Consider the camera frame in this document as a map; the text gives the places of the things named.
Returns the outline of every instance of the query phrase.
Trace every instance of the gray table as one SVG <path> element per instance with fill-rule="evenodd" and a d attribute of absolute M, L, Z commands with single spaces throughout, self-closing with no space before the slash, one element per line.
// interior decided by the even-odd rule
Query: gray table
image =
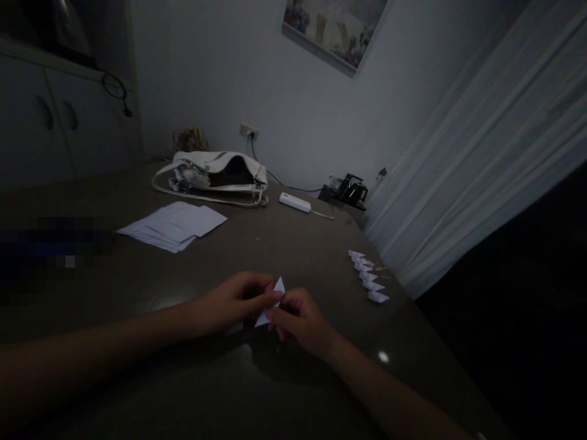
<path fill-rule="evenodd" d="M 58 183 L 0 196 L 3 228 L 36 228 L 39 216 L 88 216 L 116 230 L 178 197 L 150 187 L 159 168 Z M 170 252 L 114 235 L 104 255 L 74 269 L 30 271 L 2 281 L 3 343 L 99 325 L 195 298 L 238 270 L 282 276 L 306 287 L 328 320 L 370 358 L 488 439 L 510 434 L 393 275 L 377 282 L 391 297 L 370 302 L 347 250 L 379 262 L 350 216 L 335 221 L 278 203 L 271 183 L 266 208 L 207 203 L 229 219 Z M 324 213 L 329 205 L 288 191 Z M 26 430 L 35 437 L 263 438 L 381 437 L 379 427 L 340 380 L 290 340 L 266 327 L 215 335 L 164 350 L 55 409 Z"/>

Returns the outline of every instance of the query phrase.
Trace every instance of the white cabinet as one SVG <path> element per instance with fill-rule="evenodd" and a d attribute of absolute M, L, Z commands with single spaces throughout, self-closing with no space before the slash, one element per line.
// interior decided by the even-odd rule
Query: white cabinet
<path fill-rule="evenodd" d="M 135 120 L 122 113 L 120 100 L 86 78 L 57 70 L 47 70 L 47 78 L 77 177 L 137 163 Z"/>
<path fill-rule="evenodd" d="M 0 56 L 0 191 L 74 177 L 43 68 Z"/>
<path fill-rule="evenodd" d="M 0 191 L 141 162 L 136 118 L 99 81 L 7 56 L 0 67 Z"/>

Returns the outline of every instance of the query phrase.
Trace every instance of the cabinet handle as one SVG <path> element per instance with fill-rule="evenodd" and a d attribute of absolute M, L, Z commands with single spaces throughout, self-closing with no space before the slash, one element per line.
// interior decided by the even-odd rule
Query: cabinet handle
<path fill-rule="evenodd" d="M 53 129 L 53 125 L 55 125 L 55 122 L 53 120 L 53 113 L 49 108 L 49 104 L 47 104 L 47 101 L 45 101 L 45 99 L 39 95 L 37 95 L 37 102 L 41 105 L 43 110 L 45 110 L 45 128 L 51 131 Z"/>
<path fill-rule="evenodd" d="M 63 104 L 65 107 L 67 107 L 69 109 L 69 113 L 71 113 L 71 115 L 72 115 L 72 125 L 71 125 L 70 129 L 71 129 L 71 131 L 76 131 L 79 127 L 78 116 L 75 113 L 75 110 L 73 109 L 71 102 L 64 100 Z"/>

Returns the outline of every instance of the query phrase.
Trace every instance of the bag handle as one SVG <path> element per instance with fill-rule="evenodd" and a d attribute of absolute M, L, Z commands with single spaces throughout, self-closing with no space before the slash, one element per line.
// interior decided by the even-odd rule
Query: bag handle
<path fill-rule="evenodd" d="M 239 203 L 239 202 L 231 202 L 229 200 L 212 199 L 211 197 L 195 196 L 194 194 L 186 194 L 184 192 L 171 191 L 170 189 L 166 189 L 166 188 L 161 187 L 156 182 L 157 176 L 159 176 L 160 174 L 163 174 L 166 171 L 170 171 L 175 168 L 178 168 L 180 165 L 181 165 L 180 163 L 178 164 L 177 162 L 173 162 L 167 166 L 164 166 L 159 171 L 157 171 L 157 173 L 151 179 L 151 185 L 153 186 L 153 188 L 155 188 L 157 191 L 161 191 L 162 193 L 172 194 L 173 196 L 185 197 L 187 199 L 204 200 L 206 202 L 222 203 L 222 204 L 226 204 L 226 205 L 236 205 L 236 206 L 240 206 L 240 207 L 244 207 L 244 208 L 256 208 L 258 206 L 261 206 L 262 202 L 264 202 L 264 204 L 267 204 L 269 202 L 269 198 L 267 196 L 263 195 L 263 193 L 264 193 L 263 190 L 259 191 L 259 200 L 257 202 Z"/>

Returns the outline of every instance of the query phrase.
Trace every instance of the electrical outlet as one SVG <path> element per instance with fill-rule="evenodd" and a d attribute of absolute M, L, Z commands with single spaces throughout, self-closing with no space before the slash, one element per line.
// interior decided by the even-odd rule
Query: electrical outlet
<path fill-rule="evenodd" d="M 253 139 L 256 141 L 257 138 L 259 137 L 259 132 L 257 130 L 255 130 L 254 128 L 249 127 L 248 125 L 245 125 L 245 124 L 240 125 L 240 135 L 241 136 L 248 138 L 251 133 L 254 134 Z"/>

